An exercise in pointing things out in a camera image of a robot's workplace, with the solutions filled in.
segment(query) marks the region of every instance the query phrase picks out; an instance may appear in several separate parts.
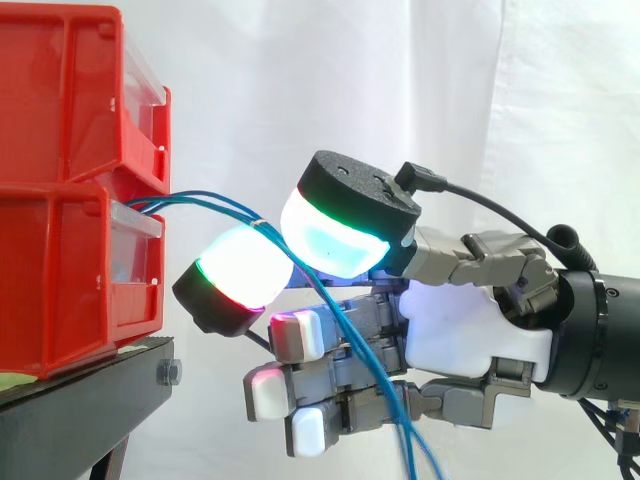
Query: bolt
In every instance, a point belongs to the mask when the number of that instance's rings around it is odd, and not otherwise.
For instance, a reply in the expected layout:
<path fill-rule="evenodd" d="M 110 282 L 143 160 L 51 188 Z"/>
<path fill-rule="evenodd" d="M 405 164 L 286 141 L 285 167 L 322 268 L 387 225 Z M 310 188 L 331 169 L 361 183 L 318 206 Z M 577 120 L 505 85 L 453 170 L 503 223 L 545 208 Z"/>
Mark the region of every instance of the bolt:
<path fill-rule="evenodd" d="M 158 384 L 175 387 L 182 380 L 182 362 L 177 358 L 163 360 L 158 366 Z"/>

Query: cyan light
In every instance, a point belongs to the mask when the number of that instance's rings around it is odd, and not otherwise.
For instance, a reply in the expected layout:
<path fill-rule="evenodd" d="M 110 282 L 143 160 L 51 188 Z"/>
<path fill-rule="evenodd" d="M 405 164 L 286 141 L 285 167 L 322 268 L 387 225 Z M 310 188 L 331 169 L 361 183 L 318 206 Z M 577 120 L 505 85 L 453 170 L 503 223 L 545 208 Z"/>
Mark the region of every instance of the cyan light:
<path fill-rule="evenodd" d="M 307 265 L 329 275 L 353 278 L 370 270 L 389 243 L 344 225 L 307 202 L 296 189 L 282 211 L 282 236 Z"/>

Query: robot finger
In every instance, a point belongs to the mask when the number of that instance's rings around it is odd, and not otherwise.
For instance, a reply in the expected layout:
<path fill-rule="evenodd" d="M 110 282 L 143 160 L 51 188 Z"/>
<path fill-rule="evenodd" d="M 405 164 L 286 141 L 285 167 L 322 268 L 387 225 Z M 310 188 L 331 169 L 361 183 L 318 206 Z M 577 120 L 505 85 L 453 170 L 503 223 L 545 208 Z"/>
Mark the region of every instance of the robot finger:
<path fill-rule="evenodd" d="M 439 399 L 425 399 L 413 383 L 393 382 L 412 420 Z M 285 419 L 285 440 L 290 457 L 315 457 L 335 445 L 341 435 L 367 432 L 391 423 L 386 399 L 376 387 L 344 392 L 336 397 L 296 409 Z"/>
<path fill-rule="evenodd" d="M 398 313 L 395 292 L 364 295 L 340 305 L 367 340 L 399 335 L 406 320 Z M 344 343 L 343 334 L 326 305 L 283 312 L 271 317 L 271 350 L 280 363 L 312 362 Z"/>
<path fill-rule="evenodd" d="M 396 338 L 380 338 L 370 346 L 389 375 L 406 373 L 404 346 Z M 257 367 L 243 384 L 247 418 L 256 422 L 285 418 L 296 408 L 371 387 L 375 379 L 349 348 L 340 347 L 311 362 Z"/>

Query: red storage drawer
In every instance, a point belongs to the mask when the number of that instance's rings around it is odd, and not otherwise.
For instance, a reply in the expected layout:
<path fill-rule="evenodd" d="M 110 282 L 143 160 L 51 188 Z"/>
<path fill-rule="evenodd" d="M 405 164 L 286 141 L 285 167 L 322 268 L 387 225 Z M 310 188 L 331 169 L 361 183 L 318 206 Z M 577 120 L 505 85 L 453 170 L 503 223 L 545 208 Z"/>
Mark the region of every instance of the red storage drawer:
<path fill-rule="evenodd" d="M 0 3 L 0 182 L 169 193 L 171 96 L 113 7 Z"/>
<path fill-rule="evenodd" d="M 91 184 L 0 184 L 0 373 L 47 378 L 162 326 L 164 224 Z"/>

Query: white backdrop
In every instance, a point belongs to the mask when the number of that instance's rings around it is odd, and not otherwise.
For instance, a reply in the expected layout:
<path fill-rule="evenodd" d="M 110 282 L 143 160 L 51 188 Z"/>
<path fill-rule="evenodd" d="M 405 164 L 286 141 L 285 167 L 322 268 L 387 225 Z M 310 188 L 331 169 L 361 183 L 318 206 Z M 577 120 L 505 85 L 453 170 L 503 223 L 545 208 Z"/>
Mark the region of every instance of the white backdrop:
<path fill-rule="evenodd" d="M 389 172 L 410 160 L 541 229 L 574 225 L 602 270 L 638 275 L 635 2 L 114 3 L 173 92 L 174 190 L 215 190 L 277 222 L 315 150 Z M 451 234 L 509 228 L 447 195 L 420 201 L 421 223 Z M 188 207 L 167 218 L 171 285 L 230 222 Z M 245 421 L 241 379 L 268 356 L 201 334 L 167 293 L 163 333 L 176 336 L 183 383 L 132 434 L 123 480 L 402 478 L 390 428 L 287 458 L 280 422 Z M 285 292 L 274 309 L 315 301 Z M 500 406 L 491 432 L 420 422 L 452 479 L 617 478 L 575 404 L 536 392 Z"/>

